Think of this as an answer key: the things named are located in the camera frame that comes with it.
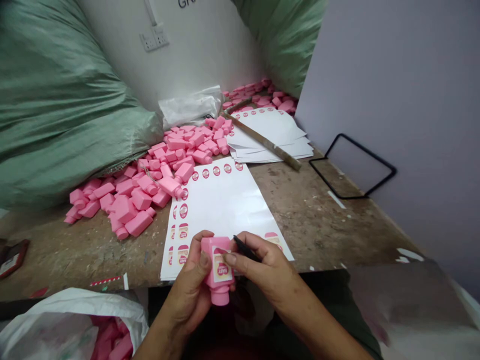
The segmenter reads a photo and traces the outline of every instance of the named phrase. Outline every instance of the white plastic bag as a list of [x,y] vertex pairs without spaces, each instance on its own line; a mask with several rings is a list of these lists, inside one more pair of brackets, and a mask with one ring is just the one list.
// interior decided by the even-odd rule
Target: white plastic bag
[[0,332],[0,357],[90,360],[98,328],[89,315],[120,317],[130,331],[133,353],[149,330],[139,303],[116,294],[69,288],[15,317]]
[[186,123],[201,123],[206,115],[216,118],[224,95],[220,85],[206,88],[186,97],[160,100],[158,106],[163,113],[163,128],[170,129]]

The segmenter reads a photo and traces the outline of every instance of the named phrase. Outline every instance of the hand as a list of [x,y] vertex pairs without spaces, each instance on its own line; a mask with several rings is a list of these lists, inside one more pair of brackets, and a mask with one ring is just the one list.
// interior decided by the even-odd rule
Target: hand
[[235,253],[238,247],[233,240],[230,243],[233,252],[223,256],[225,262],[256,284],[277,311],[297,306],[300,292],[311,293],[277,245],[246,231],[239,233],[238,238],[255,252],[261,263]]
[[201,241],[214,235],[211,231],[203,230],[193,237],[186,263],[158,314],[163,321],[180,327],[180,332],[185,336],[197,328],[212,305],[210,290],[204,283],[212,268],[212,261],[202,251]]

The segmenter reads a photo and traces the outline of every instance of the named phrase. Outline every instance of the worn wooden table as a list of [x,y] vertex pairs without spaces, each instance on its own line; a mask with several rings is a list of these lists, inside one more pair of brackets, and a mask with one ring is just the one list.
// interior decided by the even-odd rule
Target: worn wooden table
[[[248,166],[299,272],[392,264],[399,257],[397,248],[419,253],[372,200],[343,201],[342,209],[308,160],[301,162],[300,172],[281,162]],[[317,167],[341,194],[358,193],[328,161]],[[23,266],[0,280],[0,302],[28,298],[42,288],[48,288],[45,296],[70,287],[102,291],[106,285],[91,282],[125,273],[131,289],[165,285],[160,268],[170,205],[157,212],[141,236],[124,242],[117,241],[103,211],[74,225],[64,223],[69,207],[9,213],[0,220],[0,238],[12,244],[31,240]],[[108,291],[123,288],[122,279],[107,284]]]

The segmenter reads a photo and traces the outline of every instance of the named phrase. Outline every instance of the fingernail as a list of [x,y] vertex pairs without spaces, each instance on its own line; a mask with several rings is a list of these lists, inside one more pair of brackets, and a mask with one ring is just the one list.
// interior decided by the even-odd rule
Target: fingernail
[[223,257],[228,265],[234,266],[237,262],[237,257],[233,254],[225,254]]
[[200,253],[200,265],[205,268],[209,264],[209,256],[205,251]]

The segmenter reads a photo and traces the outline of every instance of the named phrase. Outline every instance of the pink bottle pile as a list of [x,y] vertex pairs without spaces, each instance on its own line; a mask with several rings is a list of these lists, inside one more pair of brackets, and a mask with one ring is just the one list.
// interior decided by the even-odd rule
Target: pink bottle pile
[[138,237],[152,222],[156,211],[172,197],[180,198],[196,163],[212,163],[212,156],[230,153],[227,139],[232,121],[223,116],[208,118],[206,126],[185,125],[165,131],[163,142],[123,170],[104,179],[92,179],[70,193],[73,207],[65,222],[74,224],[92,218],[100,209],[108,214],[111,229],[119,240]]
[[[257,94],[264,91],[265,88],[267,89],[267,93],[271,95],[262,96]],[[272,84],[272,81],[267,78],[264,78],[257,83],[239,86],[230,92],[224,91],[223,95],[229,99],[229,101],[224,102],[222,105],[224,110],[251,97],[252,102],[257,108],[277,108],[278,110],[283,110],[292,116],[295,115],[295,112],[297,111],[298,100],[293,96],[288,96],[288,94],[283,91],[277,91],[275,85]],[[239,111],[233,112],[233,114],[253,109],[254,108],[251,106],[244,106]]]
[[134,347],[130,332],[119,317],[90,316],[91,323],[98,327],[95,348],[90,360],[125,360],[132,357]]

